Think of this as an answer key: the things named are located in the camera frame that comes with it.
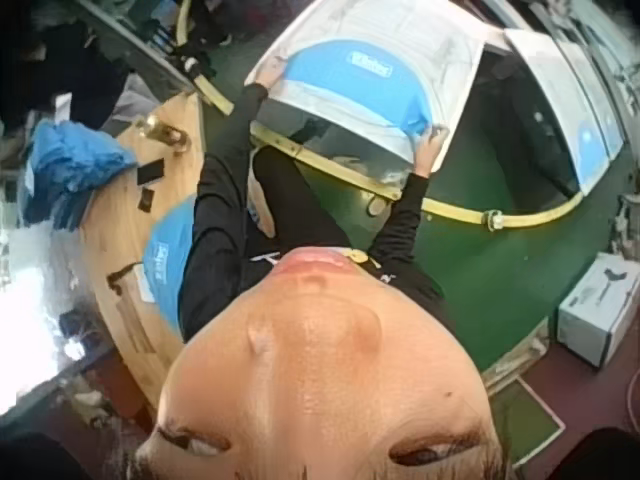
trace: white cardboard box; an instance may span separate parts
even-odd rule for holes
[[[558,341],[604,367],[622,342],[640,300],[640,264],[599,253],[560,305]]]

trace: mouth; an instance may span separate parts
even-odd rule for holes
[[[328,248],[297,248],[286,254],[270,275],[294,275],[310,272],[357,274],[358,267],[348,258]]]

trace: yellow tube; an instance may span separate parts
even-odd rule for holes
[[[187,24],[189,18],[189,8],[191,0],[183,0],[178,15],[178,23],[176,26],[176,39],[178,46],[187,42]],[[203,75],[198,76],[194,83],[202,92],[202,95],[217,107],[225,115],[229,115],[233,110],[233,103],[229,101],[222,93],[215,88],[209,80]],[[312,152],[311,150],[299,145],[287,137],[280,135],[264,125],[254,122],[251,127],[251,134],[260,142],[271,145],[278,150],[286,153],[300,163],[304,163],[309,167],[319,170],[327,175],[335,177],[361,190],[368,191],[390,201],[400,198],[402,192],[398,188],[383,185],[380,182],[344,167],[336,162],[329,160],[322,155]],[[553,208],[546,212],[536,213],[533,215],[504,215],[502,216],[503,228],[530,228],[545,223],[553,222],[564,217],[573,211],[584,199],[582,193],[578,193],[568,202]],[[459,222],[484,225],[486,222],[485,212],[477,210],[469,210],[467,208],[458,207],[448,203],[438,202],[430,198],[425,198],[422,202],[422,210],[425,213],[431,213],[440,217],[457,220]]]

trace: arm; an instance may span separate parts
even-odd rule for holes
[[[180,329],[189,341],[240,293],[245,250],[250,125],[277,78],[258,75],[217,133],[198,183],[193,242],[178,299]]]
[[[420,226],[422,199],[427,193],[429,177],[448,129],[429,130],[416,151],[413,173],[407,178],[402,197],[391,207],[391,215],[378,233],[369,255],[380,263],[387,260],[413,262],[413,248]]]

